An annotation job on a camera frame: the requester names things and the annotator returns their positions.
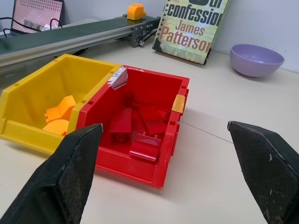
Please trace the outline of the red curved block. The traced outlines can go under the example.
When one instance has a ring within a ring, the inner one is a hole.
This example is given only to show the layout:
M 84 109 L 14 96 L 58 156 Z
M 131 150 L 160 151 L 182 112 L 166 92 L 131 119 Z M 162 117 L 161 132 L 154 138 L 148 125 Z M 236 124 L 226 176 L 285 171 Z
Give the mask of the red curved block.
M 133 157 L 155 163 L 158 160 L 161 140 L 155 135 L 154 137 L 145 134 L 138 134 L 136 140 L 131 145 L 129 154 Z

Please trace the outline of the red flat tile block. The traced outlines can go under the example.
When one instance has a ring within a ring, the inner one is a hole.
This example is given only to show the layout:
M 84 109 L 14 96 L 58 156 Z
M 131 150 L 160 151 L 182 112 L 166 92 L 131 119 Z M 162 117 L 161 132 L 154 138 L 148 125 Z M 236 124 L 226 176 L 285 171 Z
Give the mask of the red flat tile block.
M 145 130 L 150 135 L 165 134 L 167 124 L 164 122 L 164 117 L 159 113 L 158 109 L 152 106 L 139 108 L 142 123 Z

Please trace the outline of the James Patterson paperback book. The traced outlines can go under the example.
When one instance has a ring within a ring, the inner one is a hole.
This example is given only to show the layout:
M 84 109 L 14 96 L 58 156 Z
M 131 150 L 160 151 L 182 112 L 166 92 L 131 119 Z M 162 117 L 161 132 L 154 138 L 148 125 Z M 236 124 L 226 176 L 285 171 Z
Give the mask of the James Patterson paperback book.
M 153 50 L 205 65 L 231 0 L 166 0 Z

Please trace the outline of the rounded orange block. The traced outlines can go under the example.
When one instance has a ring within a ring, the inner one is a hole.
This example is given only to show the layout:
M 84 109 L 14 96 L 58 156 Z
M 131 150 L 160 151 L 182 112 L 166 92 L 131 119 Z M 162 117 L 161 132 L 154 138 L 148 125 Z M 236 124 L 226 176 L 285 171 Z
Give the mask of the rounded orange block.
M 54 121 L 49 122 L 43 130 L 65 136 L 67 133 L 69 121 L 65 119 L 57 119 Z

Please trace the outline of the yellow plastic storage bin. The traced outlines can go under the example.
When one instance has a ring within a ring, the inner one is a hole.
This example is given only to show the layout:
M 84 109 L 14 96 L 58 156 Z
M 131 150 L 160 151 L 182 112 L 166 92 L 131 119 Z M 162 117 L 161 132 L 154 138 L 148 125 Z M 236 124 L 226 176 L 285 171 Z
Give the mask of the yellow plastic storage bin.
M 3 90 L 0 97 L 0 139 L 51 155 L 62 135 L 45 131 L 47 109 L 72 95 L 67 133 L 76 129 L 79 112 L 121 67 L 120 64 L 64 54 Z

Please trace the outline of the orange toy building block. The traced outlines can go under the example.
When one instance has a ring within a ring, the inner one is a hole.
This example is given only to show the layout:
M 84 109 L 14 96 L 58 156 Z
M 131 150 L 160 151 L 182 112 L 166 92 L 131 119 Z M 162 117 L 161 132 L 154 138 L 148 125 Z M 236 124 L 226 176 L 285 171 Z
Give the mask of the orange toy building block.
M 136 21 L 146 15 L 143 4 L 134 3 L 128 7 L 127 19 Z

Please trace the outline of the yellow tape piece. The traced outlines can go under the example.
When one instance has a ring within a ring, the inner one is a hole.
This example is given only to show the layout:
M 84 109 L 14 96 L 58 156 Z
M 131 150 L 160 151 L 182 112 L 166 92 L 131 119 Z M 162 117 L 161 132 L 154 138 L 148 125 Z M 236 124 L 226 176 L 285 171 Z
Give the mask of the yellow tape piece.
M 185 108 L 185 96 L 177 94 L 173 102 L 172 111 L 183 113 Z

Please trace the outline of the green conveyor belt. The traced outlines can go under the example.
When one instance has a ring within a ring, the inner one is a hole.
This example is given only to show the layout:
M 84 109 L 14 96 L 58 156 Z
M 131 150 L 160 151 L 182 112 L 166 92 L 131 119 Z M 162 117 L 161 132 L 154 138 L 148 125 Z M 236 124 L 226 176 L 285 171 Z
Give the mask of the green conveyor belt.
M 126 15 L 110 20 L 57 28 L 0 40 L 0 68 L 81 50 L 126 36 L 138 47 L 145 31 L 158 28 L 160 17 L 143 16 L 137 21 Z

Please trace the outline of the red plastic storage bin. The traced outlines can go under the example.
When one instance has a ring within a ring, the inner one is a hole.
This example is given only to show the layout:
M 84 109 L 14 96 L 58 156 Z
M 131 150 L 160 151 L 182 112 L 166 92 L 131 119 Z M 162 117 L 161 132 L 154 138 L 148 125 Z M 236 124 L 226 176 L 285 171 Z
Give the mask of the red plastic storage bin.
M 189 78 L 127 67 L 80 110 L 77 128 L 103 125 L 95 169 L 162 189 L 188 97 Z

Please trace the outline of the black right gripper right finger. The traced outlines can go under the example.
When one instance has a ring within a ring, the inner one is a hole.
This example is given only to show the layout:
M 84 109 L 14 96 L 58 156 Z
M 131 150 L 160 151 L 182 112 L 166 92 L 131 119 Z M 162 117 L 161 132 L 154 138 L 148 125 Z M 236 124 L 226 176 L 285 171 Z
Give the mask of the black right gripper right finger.
M 228 122 L 244 180 L 267 224 L 299 224 L 299 154 L 276 132 Z

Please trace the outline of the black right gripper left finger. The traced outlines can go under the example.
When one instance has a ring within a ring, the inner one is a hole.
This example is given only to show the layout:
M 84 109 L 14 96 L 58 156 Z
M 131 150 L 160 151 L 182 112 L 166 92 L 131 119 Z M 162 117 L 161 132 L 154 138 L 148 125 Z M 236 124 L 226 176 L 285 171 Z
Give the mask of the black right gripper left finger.
M 31 175 L 0 224 L 80 224 L 95 171 L 102 124 L 67 134 Z

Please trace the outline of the white paper label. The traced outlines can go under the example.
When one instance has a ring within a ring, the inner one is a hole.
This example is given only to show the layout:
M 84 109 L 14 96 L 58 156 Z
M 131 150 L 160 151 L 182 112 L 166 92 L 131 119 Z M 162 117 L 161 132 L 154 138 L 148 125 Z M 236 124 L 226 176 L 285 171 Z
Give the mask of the white paper label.
M 108 80 L 107 84 L 116 90 L 126 85 L 128 81 L 128 70 L 126 67 L 120 67 Z

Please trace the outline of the orange block with studs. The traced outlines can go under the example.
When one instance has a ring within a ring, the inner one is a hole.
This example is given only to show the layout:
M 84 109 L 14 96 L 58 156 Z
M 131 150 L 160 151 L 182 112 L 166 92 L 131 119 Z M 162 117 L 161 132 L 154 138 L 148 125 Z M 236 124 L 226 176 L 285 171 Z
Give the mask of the orange block with studs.
M 69 120 L 71 117 L 72 109 L 75 106 L 76 102 L 72 95 L 64 97 L 58 106 L 46 110 L 46 123 L 50 123 L 58 119 Z

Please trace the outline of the purple plastic bowl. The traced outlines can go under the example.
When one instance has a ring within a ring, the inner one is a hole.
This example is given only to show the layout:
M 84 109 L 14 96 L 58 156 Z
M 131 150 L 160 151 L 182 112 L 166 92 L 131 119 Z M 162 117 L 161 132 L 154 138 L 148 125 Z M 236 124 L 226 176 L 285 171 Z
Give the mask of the purple plastic bowl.
M 285 58 L 265 47 L 237 44 L 230 50 L 230 62 L 234 70 L 247 77 L 267 77 L 285 62 Z

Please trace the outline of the red sloped roof block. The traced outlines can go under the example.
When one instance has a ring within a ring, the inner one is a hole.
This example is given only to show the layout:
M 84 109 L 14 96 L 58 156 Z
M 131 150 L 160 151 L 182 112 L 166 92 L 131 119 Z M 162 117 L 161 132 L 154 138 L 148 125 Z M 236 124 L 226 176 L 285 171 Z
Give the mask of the red sloped roof block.
M 129 143 L 132 133 L 132 109 L 124 108 L 110 122 L 109 134 L 113 143 Z

